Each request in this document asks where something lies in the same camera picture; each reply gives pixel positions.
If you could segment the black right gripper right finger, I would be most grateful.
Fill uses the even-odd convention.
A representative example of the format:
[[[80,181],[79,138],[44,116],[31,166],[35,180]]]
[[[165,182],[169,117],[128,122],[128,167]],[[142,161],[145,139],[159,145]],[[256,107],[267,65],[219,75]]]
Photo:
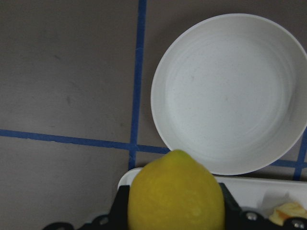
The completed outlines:
[[[307,219],[287,218],[277,225],[252,209],[242,209],[224,183],[219,183],[224,196],[225,228],[227,230],[305,230]]]

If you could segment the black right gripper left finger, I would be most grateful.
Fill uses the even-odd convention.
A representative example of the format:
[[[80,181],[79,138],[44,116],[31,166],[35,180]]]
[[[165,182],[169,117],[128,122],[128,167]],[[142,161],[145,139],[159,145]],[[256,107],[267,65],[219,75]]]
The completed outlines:
[[[119,187],[110,212],[83,224],[78,230],[127,230],[129,185]]]

